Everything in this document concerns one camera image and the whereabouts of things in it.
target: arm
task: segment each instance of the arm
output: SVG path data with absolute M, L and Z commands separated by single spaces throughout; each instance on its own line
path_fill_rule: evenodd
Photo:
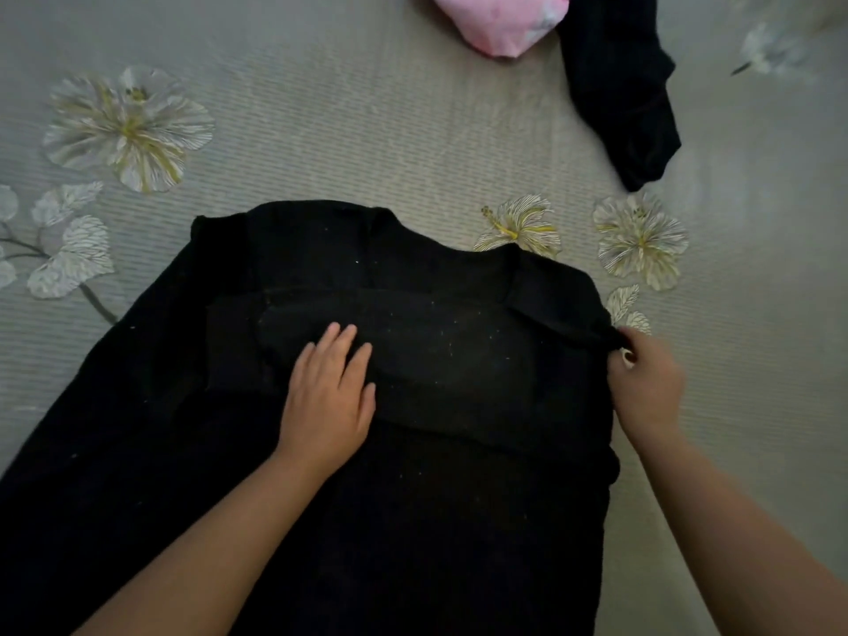
M 622 329 L 635 364 L 609 356 L 621 428 L 640 459 L 701 595 L 724 636 L 848 633 L 848 588 L 678 428 L 684 374 L 661 341 Z
M 331 324 L 295 363 L 269 459 L 138 573 L 76 632 L 226 634 L 288 530 L 365 441 L 376 408 L 363 388 L 371 345 Z

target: folded black garment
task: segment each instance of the folded black garment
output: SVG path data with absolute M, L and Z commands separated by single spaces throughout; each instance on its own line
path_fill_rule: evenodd
M 249 475 L 332 320 L 376 418 L 233 632 L 591 633 L 622 342 L 592 281 L 339 202 L 197 219 L 89 353 L 0 481 L 0 632 L 71 632 Z
M 680 137 L 666 93 L 674 63 L 656 34 L 656 0 L 569 0 L 556 30 L 574 105 L 621 182 L 637 191 L 662 178 Z

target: left hand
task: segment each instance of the left hand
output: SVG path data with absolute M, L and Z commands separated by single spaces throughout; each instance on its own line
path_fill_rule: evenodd
M 376 410 L 376 386 L 363 387 L 371 358 L 364 343 L 345 366 L 356 326 L 333 322 L 317 345 L 310 342 L 294 364 L 282 411 L 276 455 L 302 464 L 321 480 L 362 446 Z

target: pink cloth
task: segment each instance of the pink cloth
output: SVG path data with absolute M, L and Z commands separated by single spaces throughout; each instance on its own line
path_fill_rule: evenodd
M 436 0 L 488 56 L 518 57 L 566 17 L 568 0 Z

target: hand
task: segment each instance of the hand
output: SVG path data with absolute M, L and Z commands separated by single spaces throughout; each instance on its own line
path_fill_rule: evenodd
M 363 388 L 371 344 L 363 344 L 345 368 L 356 326 L 339 330 L 338 323 L 330 324 L 295 362 L 276 449 L 322 481 L 362 446 L 376 409 L 376 386 Z
M 628 367 L 620 351 L 611 352 L 607 381 L 621 428 L 639 450 L 646 435 L 677 431 L 686 375 L 663 341 L 633 328 L 620 330 L 632 344 L 634 364 Z

